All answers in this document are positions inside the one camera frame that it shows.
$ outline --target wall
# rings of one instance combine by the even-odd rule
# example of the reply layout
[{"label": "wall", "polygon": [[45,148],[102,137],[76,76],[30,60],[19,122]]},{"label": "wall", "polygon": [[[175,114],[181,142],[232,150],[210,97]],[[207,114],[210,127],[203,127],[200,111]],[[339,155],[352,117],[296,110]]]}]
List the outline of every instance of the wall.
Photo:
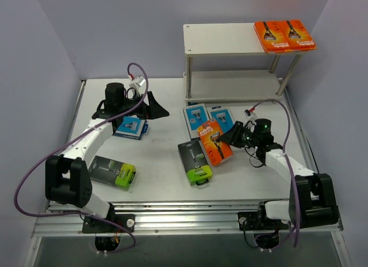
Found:
[{"label": "wall", "polygon": [[[81,82],[37,0],[0,0],[0,259],[22,266],[35,219],[13,205],[25,172],[65,142]],[[44,211],[44,168],[21,191]]]},{"label": "wall", "polygon": [[[185,23],[299,18],[312,30],[328,0],[39,0],[81,78],[182,77]],[[195,60],[194,69],[269,68],[272,57]],[[283,75],[282,59],[278,73]]]},{"label": "wall", "polygon": [[368,261],[368,0],[329,0],[290,82],[296,112],[320,172],[333,178],[354,266]]}]

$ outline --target orange and black box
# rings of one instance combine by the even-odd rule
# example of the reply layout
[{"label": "orange and black box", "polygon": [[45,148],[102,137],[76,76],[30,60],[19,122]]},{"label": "orange and black box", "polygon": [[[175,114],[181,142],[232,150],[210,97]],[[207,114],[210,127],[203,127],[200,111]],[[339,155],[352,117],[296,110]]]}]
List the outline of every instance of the orange and black box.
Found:
[{"label": "orange and black box", "polygon": [[292,47],[277,21],[257,21],[254,23],[254,29],[265,52],[283,53],[292,51]]},{"label": "orange and black box", "polygon": [[300,20],[279,21],[278,23],[293,51],[317,49],[315,41]]},{"label": "orange and black box", "polygon": [[219,136],[223,134],[223,130],[215,119],[212,118],[204,122],[197,130],[213,166],[219,165],[233,155],[230,146],[219,141]]}]

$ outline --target lower shelf board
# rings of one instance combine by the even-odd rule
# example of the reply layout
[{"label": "lower shelf board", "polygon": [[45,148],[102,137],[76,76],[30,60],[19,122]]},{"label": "lower shelf board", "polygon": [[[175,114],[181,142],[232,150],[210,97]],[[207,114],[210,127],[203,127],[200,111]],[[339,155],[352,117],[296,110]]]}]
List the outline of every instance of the lower shelf board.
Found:
[{"label": "lower shelf board", "polygon": [[279,87],[277,77],[268,70],[195,71],[191,74],[191,97],[186,98],[186,101],[239,102],[280,99],[276,95]]}]

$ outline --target blue and white box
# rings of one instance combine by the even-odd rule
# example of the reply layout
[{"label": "blue and white box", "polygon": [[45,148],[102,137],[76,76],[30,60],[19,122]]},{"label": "blue and white box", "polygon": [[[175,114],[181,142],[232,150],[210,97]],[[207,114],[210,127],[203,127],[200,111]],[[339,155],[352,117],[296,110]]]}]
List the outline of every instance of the blue and white box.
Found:
[{"label": "blue and white box", "polygon": [[223,133],[226,133],[233,127],[234,119],[231,115],[229,107],[216,106],[208,108],[208,115],[210,118],[214,118],[219,123]]},{"label": "blue and white box", "polygon": [[190,138],[199,138],[197,128],[209,120],[205,104],[184,107],[183,112]]},{"label": "blue and white box", "polygon": [[117,128],[114,136],[140,140],[142,135],[147,132],[147,129],[148,124],[146,120],[141,120],[132,116],[125,116],[124,121]]}]

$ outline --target white shelf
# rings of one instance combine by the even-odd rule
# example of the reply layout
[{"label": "white shelf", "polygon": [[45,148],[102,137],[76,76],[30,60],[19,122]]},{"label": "white shelf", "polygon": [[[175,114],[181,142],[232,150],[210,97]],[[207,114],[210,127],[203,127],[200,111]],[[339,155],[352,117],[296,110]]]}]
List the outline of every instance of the white shelf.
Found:
[{"label": "white shelf", "polygon": [[253,22],[184,24],[183,31],[185,54],[189,57],[275,55],[263,50]]},{"label": "white shelf", "polygon": [[268,70],[193,71],[190,102],[259,101],[276,95],[277,77]]},{"label": "white shelf", "polygon": [[[104,99],[105,86],[110,82],[128,79],[87,80],[76,116],[72,137],[78,136],[88,125],[100,100]],[[231,201],[268,200],[289,197],[290,183],[268,167],[253,168],[244,150],[234,148],[234,156],[218,167],[211,167],[213,179],[202,187],[190,186],[184,172],[177,145],[190,140],[183,116],[186,105],[182,78],[150,79],[149,89],[169,117],[149,120],[148,133],[142,140],[112,136],[98,150],[97,155],[128,162],[136,166],[137,175],[128,191],[93,182],[93,192],[105,201]],[[243,111],[254,103],[227,104],[234,119],[244,120]],[[272,120],[275,141],[282,143],[286,135],[286,116],[279,105],[265,103],[256,110],[259,117]],[[300,163],[302,152],[292,129],[287,151]]]}]

